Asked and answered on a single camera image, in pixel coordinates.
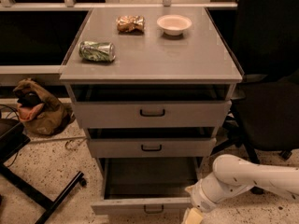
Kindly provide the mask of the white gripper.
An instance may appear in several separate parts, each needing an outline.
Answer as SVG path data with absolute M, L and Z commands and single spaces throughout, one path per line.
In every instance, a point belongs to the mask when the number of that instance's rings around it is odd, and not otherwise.
M 203 221 L 202 212 L 208 213 L 217 207 L 217 205 L 210 201 L 205 195 L 202 183 L 203 180 L 200 179 L 195 184 L 185 188 L 185 191 L 190 195 L 193 208 L 186 209 L 181 224 L 201 224 Z

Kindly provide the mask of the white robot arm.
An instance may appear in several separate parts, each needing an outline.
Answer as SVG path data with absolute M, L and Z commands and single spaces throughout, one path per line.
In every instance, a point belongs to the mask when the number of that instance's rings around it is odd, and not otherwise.
M 212 164 L 212 172 L 185 190 L 192 207 L 187 208 L 181 224 L 200 224 L 203 214 L 217 204 L 248 190 L 261 188 L 288 200 L 299 199 L 299 168 L 261 165 L 223 154 Z

